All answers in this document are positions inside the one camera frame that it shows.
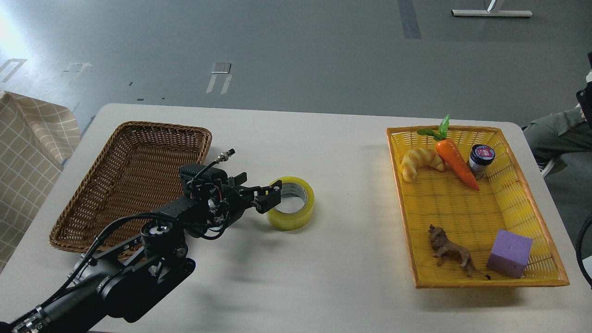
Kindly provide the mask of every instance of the plaid cloth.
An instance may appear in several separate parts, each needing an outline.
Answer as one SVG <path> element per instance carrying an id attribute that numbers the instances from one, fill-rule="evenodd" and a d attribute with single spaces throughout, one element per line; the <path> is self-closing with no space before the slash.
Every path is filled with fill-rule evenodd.
<path id="1" fill-rule="evenodd" d="M 0 91 L 0 273 L 79 142 L 67 108 Z"/>

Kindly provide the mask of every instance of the toy lion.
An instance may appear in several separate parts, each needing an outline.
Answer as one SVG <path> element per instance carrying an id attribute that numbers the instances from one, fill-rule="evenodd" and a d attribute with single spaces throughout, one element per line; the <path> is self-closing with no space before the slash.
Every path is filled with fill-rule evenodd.
<path id="1" fill-rule="evenodd" d="M 457 256 L 460 260 L 460 264 L 458 265 L 458 267 L 466 269 L 466 276 L 473 276 L 473 272 L 475 271 L 486 277 L 487 280 L 491 280 L 491 277 L 489 275 L 483 274 L 475 268 L 469 250 L 454 242 L 451 242 L 446 236 L 446 232 L 444 231 L 444 229 L 438 226 L 430 225 L 430 229 L 428 230 L 428 232 L 430 233 L 430 242 L 432 242 L 432 249 L 436 251 L 436 253 L 434 254 L 434 258 L 440 258 L 440 260 L 438 261 L 438 266 L 444 265 L 444 262 L 446 262 L 447 257 Z"/>

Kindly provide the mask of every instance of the toy croissant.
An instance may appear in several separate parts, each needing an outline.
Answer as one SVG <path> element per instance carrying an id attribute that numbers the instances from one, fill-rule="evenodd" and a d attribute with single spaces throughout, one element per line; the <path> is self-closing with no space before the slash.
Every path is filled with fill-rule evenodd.
<path id="1" fill-rule="evenodd" d="M 417 176 L 417 169 L 429 165 L 440 171 L 446 169 L 444 161 L 434 149 L 429 148 L 411 148 L 403 156 L 401 161 L 401 174 L 407 182 L 414 182 Z"/>

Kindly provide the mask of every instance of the tape roll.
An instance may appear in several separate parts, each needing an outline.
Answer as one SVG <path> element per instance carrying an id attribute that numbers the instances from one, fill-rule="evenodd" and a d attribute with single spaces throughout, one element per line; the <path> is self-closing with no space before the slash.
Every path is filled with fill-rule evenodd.
<path id="1" fill-rule="evenodd" d="M 282 177 L 278 180 L 282 181 L 282 198 L 299 197 L 304 202 L 304 206 L 293 213 L 284 213 L 273 208 L 267 212 L 269 223 L 281 230 L 296 230 L 303 227 L 313 215 L 313 189 L 307 182 L 298 177 Z"/>

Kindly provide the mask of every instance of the jar lid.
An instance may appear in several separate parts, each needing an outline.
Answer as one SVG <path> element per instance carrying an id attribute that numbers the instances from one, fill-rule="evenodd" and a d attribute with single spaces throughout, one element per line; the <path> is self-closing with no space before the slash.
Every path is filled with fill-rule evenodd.
<path id="1" fill-rule="evenodd" d="M 496 152 L 492 147 L 485 145 L 474 145 L 471 149 L 471 159 L 480 165 L 489 165 L 496 158 Z"/>

